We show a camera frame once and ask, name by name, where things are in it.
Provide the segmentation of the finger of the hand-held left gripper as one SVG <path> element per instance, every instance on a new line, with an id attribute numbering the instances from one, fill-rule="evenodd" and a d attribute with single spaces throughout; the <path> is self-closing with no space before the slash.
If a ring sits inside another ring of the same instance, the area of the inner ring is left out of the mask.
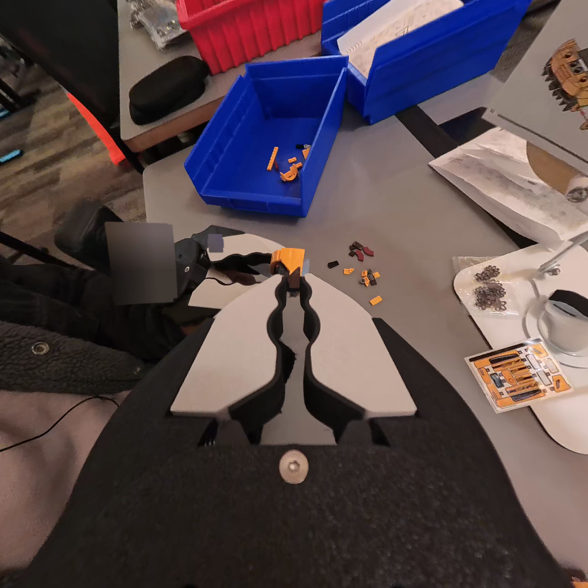
<path id="1" fill-rule="evenodd" d="M 266 276 L 235 269 L 209 269 L 191 293 L 188 307 L 219 311 L 265 281 Z"/>
<path id="2" fill-rule="evenodd" d="M 235 235 L 220 235 L 213 233 L 209 236 L 209 244 L 220 245 L 222 251 L 214 251 L 209 246 L 209 261 L 218 270 L 238 270 L 253 272 L 252 267 L 269 264 L 273 253 L 283 248 L 283 245 L 251 233 Z"/>

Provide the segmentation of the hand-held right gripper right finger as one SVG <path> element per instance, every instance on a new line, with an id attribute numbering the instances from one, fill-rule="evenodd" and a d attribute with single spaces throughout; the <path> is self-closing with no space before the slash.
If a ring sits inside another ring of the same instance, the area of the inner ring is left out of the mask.
<path id="1" fill-rule="evenodd" d="M 415 401 L 368 311 L 311 273 L 300 280 L 300 305 L 307 338 L 305 407 L 336 442 L 351 422 L 416 414 Z"/>

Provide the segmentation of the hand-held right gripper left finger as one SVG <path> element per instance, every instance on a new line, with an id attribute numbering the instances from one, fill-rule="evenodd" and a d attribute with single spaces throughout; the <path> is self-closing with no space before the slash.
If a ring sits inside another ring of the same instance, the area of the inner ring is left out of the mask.
<path id="1" fill-rule="evenodd" d="M 211 443 L 227 426 L 260 445 L 280 415 L 295 352 L 282 341 L 288 280 L 275 275 L 207 320 L 205 334 L 171 403 L 170 421 L 199 426 L 196 443 Z"/>

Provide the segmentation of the orange and black lego assembly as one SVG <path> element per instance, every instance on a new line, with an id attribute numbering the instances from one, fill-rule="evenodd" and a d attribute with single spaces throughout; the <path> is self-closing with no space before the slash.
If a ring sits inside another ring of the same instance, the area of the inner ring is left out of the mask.
<path id="1" fill-rule="evenodd" d="M 291 297 L 299 295 L 300 280 L 305 263 L 305 250 L 283 247 L 271 254 L 269 276 L 284 276 L 288 282 L 288 293 Z"/>

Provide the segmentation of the lego instruction booklet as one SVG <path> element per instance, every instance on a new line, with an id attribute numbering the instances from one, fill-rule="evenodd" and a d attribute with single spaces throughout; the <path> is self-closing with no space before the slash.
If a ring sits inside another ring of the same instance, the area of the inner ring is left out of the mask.
<path id="1" fill-rule="evenodd" d="M 587 1 L 561 1 L 485 120 L 587 174 Z"/>

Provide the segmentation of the open blue plastic bin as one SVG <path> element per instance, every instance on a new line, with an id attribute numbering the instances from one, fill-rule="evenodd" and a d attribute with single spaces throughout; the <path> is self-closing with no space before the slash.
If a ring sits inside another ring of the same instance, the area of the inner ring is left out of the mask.
<path id="1" fill-rule="evenodd" d="M 347 78 L 345 56 L 247 64 L 185 161 L 203 202 L 306 217 L 342 123 Z M 276 146 L 280 171 L 268 172 Z M 298 177 L 283 182 L 294 162 L 303 165 Z"/>

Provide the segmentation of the orange sticker sheet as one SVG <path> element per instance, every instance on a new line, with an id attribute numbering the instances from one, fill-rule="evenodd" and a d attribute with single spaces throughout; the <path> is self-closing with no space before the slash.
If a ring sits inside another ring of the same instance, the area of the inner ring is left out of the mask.
<path id="1" fill-rule="evenodd" d="M 465 362 L 496 414 L 575 391 L 555 354 L 539 337 L 466 357 Z"/>

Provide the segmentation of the black tripod leg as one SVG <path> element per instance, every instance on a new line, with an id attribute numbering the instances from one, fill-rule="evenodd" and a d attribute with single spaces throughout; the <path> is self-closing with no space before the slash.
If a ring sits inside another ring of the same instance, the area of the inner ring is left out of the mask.
<path id="1" fill-rule="evenodd" d="M 3 231 L 1 231 L 1 245 L 7 247 L 13 251 L 13 255 L 9 258 L 12 263 L 18 260 L 22 256 L 34 259 L 40 263 L 51 264 L 60 267 L 71 267 L 72 265 L 56 258 L 55 256 L 48 253 L 46 248 L 38 248 L 30 245 L 24 241 L 21 241 Z"/>

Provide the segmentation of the black glasses case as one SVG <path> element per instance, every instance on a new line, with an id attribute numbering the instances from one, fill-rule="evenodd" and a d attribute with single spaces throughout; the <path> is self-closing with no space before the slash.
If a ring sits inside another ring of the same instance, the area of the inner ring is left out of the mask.
<path id="1" fill-rule="evenodd" d="M 140 126 L 156 122 L 197 101 L 210 68 L 191 55 L 177 57 L 139 80 L 129 91 L 129 114 Z"/>

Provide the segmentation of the white book stand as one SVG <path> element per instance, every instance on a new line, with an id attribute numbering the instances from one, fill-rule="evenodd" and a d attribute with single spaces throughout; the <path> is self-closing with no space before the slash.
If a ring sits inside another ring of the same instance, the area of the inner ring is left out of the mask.
<path id="1" fill-rule="evenodd" d="M 521 315 L 472 319 L 493 349 L 538 337 L 545 341 L 575 391 L 529 407 L 559 445 L 587 454 L 587 232 L 555 248 L 534 241 L 518 245 L 496 259 L 514 283 Z"/>

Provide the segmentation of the red plastic bin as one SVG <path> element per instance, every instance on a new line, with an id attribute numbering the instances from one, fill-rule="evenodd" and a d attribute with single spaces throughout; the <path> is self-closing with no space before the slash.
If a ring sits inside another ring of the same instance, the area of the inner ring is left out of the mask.
<path id="1" fill-rule="evenodd" d="M 212 75 L 224 73 L 318 32 L 324 1 L 176 1 Z"/>

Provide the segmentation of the grey pants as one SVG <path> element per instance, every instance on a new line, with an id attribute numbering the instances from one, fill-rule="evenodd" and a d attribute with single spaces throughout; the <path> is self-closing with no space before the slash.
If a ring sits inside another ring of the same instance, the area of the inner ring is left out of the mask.
<path id="1" fill-rule="evenodd" d="M 18 575 L 38 553 L 128 393 L 1 391 L 1 577 Z"/>

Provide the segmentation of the large blue plastic bin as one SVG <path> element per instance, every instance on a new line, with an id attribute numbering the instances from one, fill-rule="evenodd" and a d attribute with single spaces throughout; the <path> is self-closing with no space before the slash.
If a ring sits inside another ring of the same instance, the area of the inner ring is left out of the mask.
<path id="1" fill-rule="evenodd" d="M 464 1 L 456 11 L 377 48 L 368 76 L 350 62 L 348 101 L 374 124 L 488 73 L 529 5 Z"/>

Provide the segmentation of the dark chair with orange trim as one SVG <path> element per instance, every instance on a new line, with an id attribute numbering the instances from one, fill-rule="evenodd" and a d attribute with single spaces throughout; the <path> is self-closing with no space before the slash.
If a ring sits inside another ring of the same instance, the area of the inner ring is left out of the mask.
<path id="1" fill-rule="evenodd" d="M 1 1 L 1 37 L 87 108 L 143 173 L 121 138 L 116 1 Z"/>

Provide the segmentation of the white instruction papers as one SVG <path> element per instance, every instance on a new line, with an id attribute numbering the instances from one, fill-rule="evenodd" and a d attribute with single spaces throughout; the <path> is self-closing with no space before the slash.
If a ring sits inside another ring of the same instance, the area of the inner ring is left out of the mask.
<path id="1" fill-rule="evenodd" d="M 461 1 L 389 1 L 342 35 L 337 46 L 364 77 L 369 77 L 376 50 L 461 7 Z"/>

